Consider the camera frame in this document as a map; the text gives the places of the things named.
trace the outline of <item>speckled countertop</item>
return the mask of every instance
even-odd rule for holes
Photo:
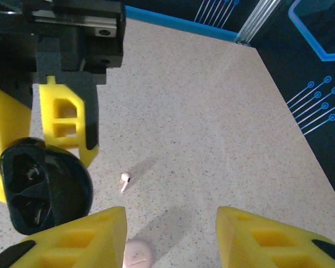
[[[154,267],[220,267],[220,205],[335,241],[335,193],[257,51],[127,23],[123,67],[98,89],[92,212],[125,206],[128,238],[151,243]],[[39,113],[36,95],[41,137]],[[120,194],[128,169],[138,179]],[[0,251],[21,238],[0,203]]]

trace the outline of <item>pink round object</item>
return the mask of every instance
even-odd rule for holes
[[[151,268],[152,250],[147,242],[131,239],[125,244],[123,268]]]

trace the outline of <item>dark wall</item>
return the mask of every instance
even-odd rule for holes
[[[258,0],[126,0],[128,6],[238,32]]]
[[[335,1],[290,2],[278,6],[251,45],[335,190]]]

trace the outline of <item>white earbud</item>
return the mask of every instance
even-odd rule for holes
[[[130,176],[129,172],[124,172],[124,173],[122,173],[121,178],[122,178],[123,181],[125,181],[125,183],[123,185],[123,188],[121,190],[121,192],[123,193],[128,187],[128,183],[130,182],[131,176]]]

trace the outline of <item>blue edge trim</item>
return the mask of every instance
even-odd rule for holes
[[[197,22],[162,15],[159,13],[130,6],[126,6],[126,15],[128,18],[133,18],[135,20],[145,21],[181,31],[192,32],[194,34],[214,37],[226,41],[233,42],[237,36],[236,32],[223,30]]]

